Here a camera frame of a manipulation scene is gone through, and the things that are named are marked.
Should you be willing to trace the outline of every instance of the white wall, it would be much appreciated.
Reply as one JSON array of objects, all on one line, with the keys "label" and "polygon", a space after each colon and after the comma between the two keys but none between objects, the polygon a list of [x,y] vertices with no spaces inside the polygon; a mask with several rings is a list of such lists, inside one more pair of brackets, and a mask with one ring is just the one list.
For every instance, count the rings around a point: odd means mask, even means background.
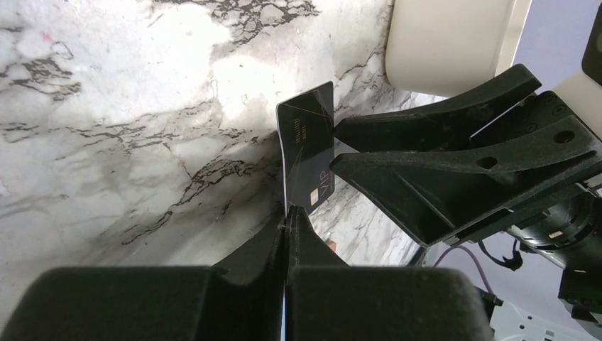
[{"label": "white wall", "polygon": [[[515,62],[525,64],[549,90],[581,67],[600,0],[533,0]],[[497,234],[485,240],[489,252],[511,257],[513,239]],[[496,266],[476,245],[465,244],[483,264],[496,294],[554,323],[581,330],[557,299],[562,271],[538,255],[523,254],[525,264],[513,273]],[[476,267],[461,250],[448,254],[441,266],[459,269],[483,287]]]}]

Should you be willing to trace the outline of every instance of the white marble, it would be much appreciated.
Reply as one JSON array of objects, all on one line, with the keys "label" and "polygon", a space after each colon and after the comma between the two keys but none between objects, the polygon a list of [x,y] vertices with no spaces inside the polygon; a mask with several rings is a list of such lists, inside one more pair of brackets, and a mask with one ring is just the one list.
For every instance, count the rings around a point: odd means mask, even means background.
[{"label": "white marble", "polygon": [[[3,0],[0,323],[64,265],[212,264],[281,199],[275,106],[432,101],[383,75],[392,0]],[[352,264],[415,245],[340,180],[312,215]]]}]

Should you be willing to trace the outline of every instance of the black cable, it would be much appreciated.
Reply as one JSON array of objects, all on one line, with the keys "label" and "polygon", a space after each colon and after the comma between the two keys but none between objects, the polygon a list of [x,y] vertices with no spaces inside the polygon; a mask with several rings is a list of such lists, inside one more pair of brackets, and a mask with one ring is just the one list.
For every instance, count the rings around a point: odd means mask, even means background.
[{"label": "black cable", "polygon": [[516,249],[516,246],[518,245],[518,240],[516,240],[516,239],[514,239],[514,244],[512,246],[512,259],[507,259],[506,257],[502,256],[504,261],[501,261],[501,260],[495,258],[494,256],[491,256],[489,254],[489,251],[487,251],[487,248],[485,248],[485,243],[483,243],[482,240],[480,242],[478,242],[477,244],[478,244],[478,247],[481,249],[481,251],[489,259],[491,259],[491,261],[493,263],[495,263],[499,266],[503,266],[512,271],[517,271],[522,266],[522,256],[520,255],[520,251]]}]

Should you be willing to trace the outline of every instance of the screw hole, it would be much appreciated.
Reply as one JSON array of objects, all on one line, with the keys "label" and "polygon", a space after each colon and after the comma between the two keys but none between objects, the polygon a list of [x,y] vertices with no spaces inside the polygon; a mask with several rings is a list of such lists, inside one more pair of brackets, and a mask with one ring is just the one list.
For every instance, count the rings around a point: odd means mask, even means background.
[{"label": "screw hole", "polygon": [[218,274],[218,275],[220,275],[220,276],[223,276],[223,275],[225,275],[225,274],[227,274],[227,273],[230,272],[230,270],[228,270],[226,268],[223,268],[221,266],[213,266],[213,269],[214,269],[215,273]]},{"label": "screw hole", "polygon": [[554,142],[557,144],[567,144],[570,141],[573,141],[575,138],[575,133],[570,130],[560,131],[558,134],[554,135]]},{"label": "screw hole", "polygon": [[498,164],[498,159],[492,156],[487,156],[485,158],[482,158],[481,160],[478,160],[476,164],[481,168],[492,169],[495,165]]}]

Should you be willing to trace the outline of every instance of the purple cable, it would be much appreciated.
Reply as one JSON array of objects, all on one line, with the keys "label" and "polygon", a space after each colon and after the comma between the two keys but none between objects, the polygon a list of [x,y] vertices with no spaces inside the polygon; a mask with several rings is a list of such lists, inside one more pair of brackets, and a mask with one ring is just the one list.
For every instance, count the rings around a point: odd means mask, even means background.
[{"label": "purple cable", "polygon": [[491,288],[491,286],[489,285],[489,281],[487,281],[487,276],[485,276],[485,271],[483,271],[483,267],[481,267],[481,263],[478,262],[478,259],[476,258],[476,256],[472,253],[472,251],[470,251],[469,249],[467,249],[466,247],[463,247],[462,245],[458,246],[458,247],[450,247],[449,249],[443,251],[443,253],[441,254],[441,256],[439,256],[438,260],[434,263],[433,267],[436,268],[437,265],[439,265],[439,263],[441,263],[441,261],[443,260],[443,258],[445,258],[445,256],[453,249],[460,249],[460,250],[464,250],[467,254],[469,254],[469,256],[472,258],[472,261],[474,262],[474,264],[476,265],[476,268],[478,269],[478,273],[481,275],[481,279],[483,280],[483,284],[485,284],[485,288],[487,288],[487,291],[491,294],[493,294],[493,289]]}]

